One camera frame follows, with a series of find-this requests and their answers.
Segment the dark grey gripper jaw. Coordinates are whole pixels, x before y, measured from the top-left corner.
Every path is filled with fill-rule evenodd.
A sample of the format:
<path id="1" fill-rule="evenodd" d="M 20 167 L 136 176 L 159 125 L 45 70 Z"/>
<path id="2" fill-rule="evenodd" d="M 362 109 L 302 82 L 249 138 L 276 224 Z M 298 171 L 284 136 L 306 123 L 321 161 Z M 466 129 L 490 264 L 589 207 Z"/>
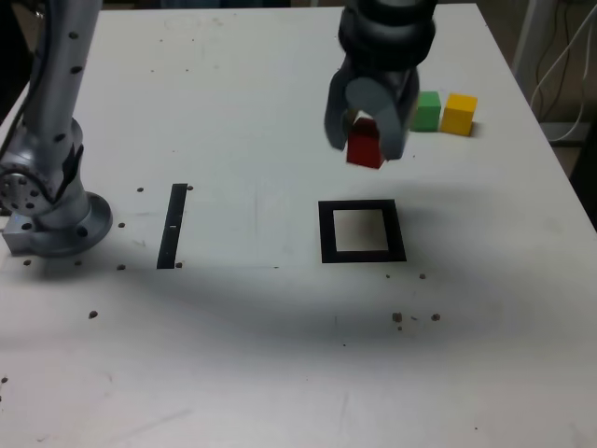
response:
<path id="1" fill-rule="evenodd" d="M 328 143 L 337 150 L 344 150 L 348 138 L 346 114 L 349 104 L 346 88 L 354 78 L 352 69 L 339 69 L 331 78 L 325 112 L 325 132 Z"/>

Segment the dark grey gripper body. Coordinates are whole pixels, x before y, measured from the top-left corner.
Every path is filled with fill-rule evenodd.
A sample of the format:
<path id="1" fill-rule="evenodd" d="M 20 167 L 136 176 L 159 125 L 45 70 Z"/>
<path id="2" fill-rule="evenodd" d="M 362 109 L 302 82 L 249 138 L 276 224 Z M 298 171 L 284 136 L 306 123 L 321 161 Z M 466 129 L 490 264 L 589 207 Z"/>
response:
<path id="1" fill-rule="evenodd" d="M 385 70 L 361 63 L 354 62 L 346 58 L 343 66 L 350 70 L 356 77 L 371 77 L 381 79 L 408 79 L 417 72 L 417 67 L 407 67 L 404 70 Z"/>

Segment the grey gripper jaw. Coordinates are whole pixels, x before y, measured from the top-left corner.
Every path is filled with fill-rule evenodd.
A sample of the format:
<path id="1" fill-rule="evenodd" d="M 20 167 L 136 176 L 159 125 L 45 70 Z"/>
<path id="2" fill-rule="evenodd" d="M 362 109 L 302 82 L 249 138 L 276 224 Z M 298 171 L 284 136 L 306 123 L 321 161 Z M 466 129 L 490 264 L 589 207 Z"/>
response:
<path id="1" fill-rule="evenodd" d="M 418 97 L 416 69 L 385 73 L 377 78 L 358 77 L 346 88 L 349 106 L 375 121 L 380 152 L 386 160 L 402 158 Z"/>

